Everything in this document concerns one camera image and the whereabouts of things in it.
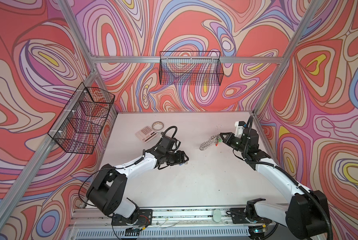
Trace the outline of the white oval puck on rail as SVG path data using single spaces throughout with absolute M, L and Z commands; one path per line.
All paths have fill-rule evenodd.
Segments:
M 222 218 L 221 211 L 219 209 L 215 209 L 212 213 L 212 220 L 215 223 L 219 223 L 219 222 L 221 222 L 221 218 Z

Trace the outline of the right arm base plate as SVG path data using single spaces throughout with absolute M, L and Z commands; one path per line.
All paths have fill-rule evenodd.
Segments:
M 230 208 L 226 211 L 226 214 L 231 217 L 233 224 L 271 224 L 272 220 L 265 218 L 253 218 L 249 219 L 246 216 L 245 208 Z

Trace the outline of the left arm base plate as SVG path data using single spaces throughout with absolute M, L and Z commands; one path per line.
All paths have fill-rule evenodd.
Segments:
M 114 214 L 112 217 L 112 226 L 139 226 L 147 227 L 151 225 L 153 217 L 152 209 L 141 209 L 133 213 L 129 218 Z

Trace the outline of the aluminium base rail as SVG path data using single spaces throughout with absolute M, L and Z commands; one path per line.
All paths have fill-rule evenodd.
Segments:
M 268 239 L 293 240 L 294 236 L 282 225 L 233 224 L 226 206 L 152 207 L 151 225 L 139 233 L 127 233 L 129 226 L 112 226 L 112 218 L 94 208 L 74 211 L 63 240 L 186 240 L 186 239 L 244 239 L 253 234 L 264 234 Z M 221 222 L 212 220 L 219 209 Z

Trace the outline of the metal disc key ring holder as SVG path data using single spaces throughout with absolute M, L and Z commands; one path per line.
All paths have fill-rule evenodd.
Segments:
M 210 137 L 208 140 L 206 140 L 205 142 L 203 142 L 200 145 L 199 149 L 201 151 L 204 151 L 204 150 L 208 149 L 211 146 L 215 146 L 216 143 L 218 143 L 218 145 L 219 145 L 219 142 L 217 141 L 217 139 L 220 139 L 219 135 L 214 135 L 214 136 Z

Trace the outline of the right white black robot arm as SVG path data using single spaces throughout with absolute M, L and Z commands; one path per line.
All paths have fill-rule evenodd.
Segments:
M 232 148 L 239 160 L 263 175 L 282 194 L 287 204 L 273 204 L 264 198 L 249 200 L 242 216 L 248 222 L 268 219 L 289 229 L 294 237 L 304 240 L 326 234 L 334 238 L 328 199 L 321 191 L 301 184 L 278 166 L 269 154 L 259 148 L 259 135 L 253 129 L 253 117 L 235 123 L 235 132 L 220 133 L 221 141 Z

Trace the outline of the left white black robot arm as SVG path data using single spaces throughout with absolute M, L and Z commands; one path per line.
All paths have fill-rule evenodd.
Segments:
M 137 216 L 138 205 L 124 197 L 127 182 L 150 170 L 163 170 L 167 167 L 183 165 L 189 161 L 184 151 L 179 149 L 181 142 L 176 138 L 178 127 L 166 129 L 158 143 L 143 150 L 140 157 L 118 166 L 106 164 L 101 167 L 86 192 L 86 198 L 105 216 L 120 215 L 126 219 Z

